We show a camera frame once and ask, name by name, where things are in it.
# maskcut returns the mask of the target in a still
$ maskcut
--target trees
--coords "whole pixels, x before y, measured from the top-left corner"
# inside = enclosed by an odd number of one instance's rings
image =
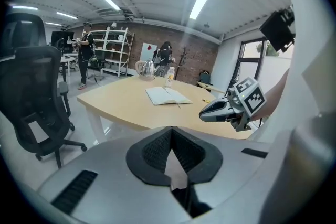
[[[256,46],[257,52],[261,52],[261,42]],[[269,41],[267,41],[266,56],[278,57],[279,53],[276,52]]]

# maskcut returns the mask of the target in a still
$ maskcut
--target chair armrest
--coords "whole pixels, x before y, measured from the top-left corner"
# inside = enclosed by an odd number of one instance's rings
[[[66,82],[61,81],[57,84],[57,92],[59,92],[60,95],[67,94],[69,92],[69,88]]]

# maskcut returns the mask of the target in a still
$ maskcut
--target man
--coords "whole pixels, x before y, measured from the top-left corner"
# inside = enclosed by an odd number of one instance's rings
[[[91,23],[84,23],[84,32],[83,40],[79,42],[79,51],[78,51],[78,66],[80,74],[82,76],[81,83],[78,87],[78,90],[86,88],[86,71],[88,69],[89,60],[93,54],[92,44],[93,44],[93,34],[91,33]]]

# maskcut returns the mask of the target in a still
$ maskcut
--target white shelving unit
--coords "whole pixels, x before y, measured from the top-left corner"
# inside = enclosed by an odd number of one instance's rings
[[[110,27],[108,27],[106,30],[95,30],[91,31],[91,33],[93,33],[94,36],[97,34],[102,35],[101,39],[95,38],[96,50],[104,51],[105,61],[109,64],[116,64],[118,67],[117,69],[113,69],[111,68],[110,65],[110,68],[107,67],[102,68],[100,70],[101,75],[104,71],[118,74],[118,77],[122,74],[127,74],[128,62],[130,58],[134,33],[130,32],[128,30],[128,27],[125,30],[110,30]],[[111,35],[115,36],[123,35],[123,40],[109,39]],[[107,47],[109,47],[110,44],[119,45],[118,47],[120,47],[120,50],[107,49]],[[116,54],[118,55],[117,60],[113,59],[113,56]]]

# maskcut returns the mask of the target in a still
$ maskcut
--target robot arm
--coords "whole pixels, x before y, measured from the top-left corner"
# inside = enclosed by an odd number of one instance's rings
[[[237,131],[250,130],[250,118],[266,103],[266,97],[258,82],[246,78],[229,88],[226,95],[215,99],[200,111],[205,122],[230,122]]]

